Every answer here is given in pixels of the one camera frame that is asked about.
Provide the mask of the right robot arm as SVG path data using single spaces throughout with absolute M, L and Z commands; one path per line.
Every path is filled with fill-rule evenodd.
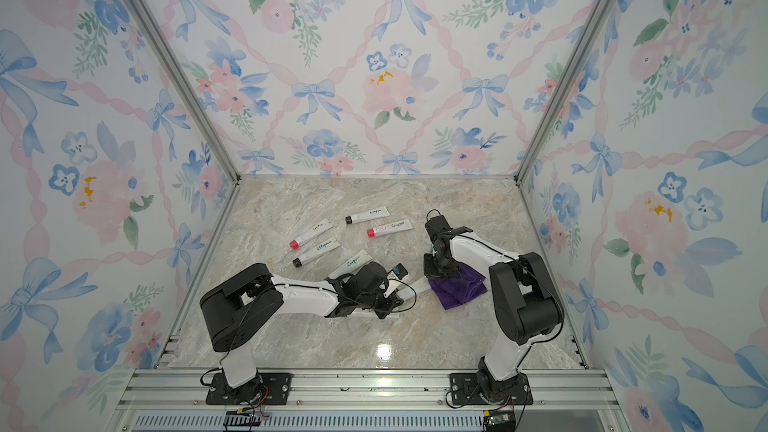
M 477 380 L 486 398 L 497 400 L 524 384 L 521 366 L 532 348 L 562 330 L 565 313 L 552 275 L 539 254 L 491 245 L 436 210 L 425 229 L 432 251 L 424 256 L 424 275 L 435 292 L 450 305 L 491 294 L 499 335 L 479 361 Z

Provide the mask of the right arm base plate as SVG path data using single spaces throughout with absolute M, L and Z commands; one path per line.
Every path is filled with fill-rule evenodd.
M 453 406 L 532 405 L 534 400 L 528 377 L 518 373 L 505 381 L 496 381 L 484 371 L 448 375 L 448 397 Z

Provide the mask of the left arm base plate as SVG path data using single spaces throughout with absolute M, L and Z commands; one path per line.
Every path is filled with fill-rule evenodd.
M 217 371 L 205 382 L 207 405 L 286 405 L 293 375 L 287 372 L 260 373 L 239 387 L 230 386 L 223 372 Z

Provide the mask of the purple cloth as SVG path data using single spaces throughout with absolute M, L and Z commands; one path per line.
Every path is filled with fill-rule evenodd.
M 482 274 L 466 264 L 460 264 L 458 271 L 457 277 L 428 279 L 444 310 L 465 305 L 487 292 Z

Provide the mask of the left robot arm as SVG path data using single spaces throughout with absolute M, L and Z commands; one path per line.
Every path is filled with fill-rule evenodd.
M 220 368 L 226 384 L 238 388 L 256 378 L 248 343 L 274 316 L 384 319 L 404 304 L 397 289 L 407 275 L 401 264 L 387 270 L 370 261 L 354 273 L 319 282 L 274 275 L 264 263 L 230 277 L 199 302 L 212 348 L 223 355 Z

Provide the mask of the white toothpaste tube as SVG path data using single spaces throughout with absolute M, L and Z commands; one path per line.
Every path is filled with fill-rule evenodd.
M 400 285 L 396 290 L 396 293 L 400 299 L 408 301 L 416 298 L 420 293 L 428 291 L 429 289 L 429 280 L 426 277 L 422 277 L 413 283 Z

